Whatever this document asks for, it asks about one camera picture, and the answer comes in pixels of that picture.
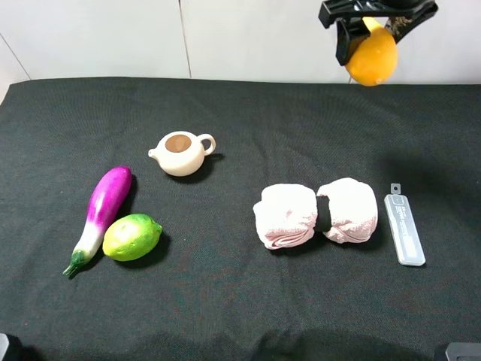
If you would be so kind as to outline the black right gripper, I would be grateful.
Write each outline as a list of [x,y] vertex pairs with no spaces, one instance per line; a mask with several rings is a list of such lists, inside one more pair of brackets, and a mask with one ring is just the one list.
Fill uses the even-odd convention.
[[398,44],[421,22],[420,16],[435,14],[435,1],[323,1],[319,20],[328,29],[336,21],[336,59],[345,66],[371,32],[362,17],[389,17],[384,28]]

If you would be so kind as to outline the right grey robot base corner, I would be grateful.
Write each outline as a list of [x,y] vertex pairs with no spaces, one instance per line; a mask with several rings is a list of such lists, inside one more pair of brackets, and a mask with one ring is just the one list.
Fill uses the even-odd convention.
[[445,350],[447,361],[481,361],[481,344],[452,342]]

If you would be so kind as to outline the left grey robot base corner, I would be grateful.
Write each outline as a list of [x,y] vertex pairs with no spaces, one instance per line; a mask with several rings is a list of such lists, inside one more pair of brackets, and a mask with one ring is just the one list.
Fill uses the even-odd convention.
[[0,360],[7,361],[8,360],[8,352],[10,350],[10,340],[7,335],[1,333],[0,334]]

